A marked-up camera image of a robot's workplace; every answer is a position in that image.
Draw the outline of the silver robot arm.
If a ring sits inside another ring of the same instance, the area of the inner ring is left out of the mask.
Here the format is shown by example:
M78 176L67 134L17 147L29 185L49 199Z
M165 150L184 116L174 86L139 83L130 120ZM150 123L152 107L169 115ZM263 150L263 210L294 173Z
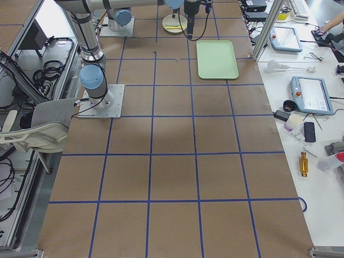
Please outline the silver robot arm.
M82 59L85 68L81 70L80 80L89 95L88 103L92 109L104 110L109 108L114 101L110 94L110 86L105 77L105 55L99 46L95 28L92 25L91 13L95 10L104 9L108 18L114 20L119 26L125 26L118 18L124 13L126 20L131 21L130 8L139 6L167 5L178 13L181 6L187 16L188 38L192 38L194 18L199 12L200 1L56 1L56 3L67 11L75 25L76 37L81 44Z

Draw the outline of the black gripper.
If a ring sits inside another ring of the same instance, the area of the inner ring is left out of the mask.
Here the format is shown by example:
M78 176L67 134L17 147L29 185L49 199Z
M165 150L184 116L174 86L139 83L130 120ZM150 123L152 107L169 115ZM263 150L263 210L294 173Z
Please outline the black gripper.
M195 15L199 12L199 0L184 0L184 13L187 17L187 37L192 38L194 32Z

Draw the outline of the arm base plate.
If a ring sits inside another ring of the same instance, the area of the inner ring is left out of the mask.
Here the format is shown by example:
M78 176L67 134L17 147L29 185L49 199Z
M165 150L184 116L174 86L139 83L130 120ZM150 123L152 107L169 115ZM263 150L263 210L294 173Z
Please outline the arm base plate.
M101 100L90 98L87 101L80 103L80 110L77 118L80 119L108 119L121 118L123 108L123 100L125 93L124 84L108 84L108 92L105 98L96 106Z
M99 32L100 37L108 38L124 38L133 37L135 18L132 17L131 21L124 26L120 26L115 21L109 21L108 17L105 17Z

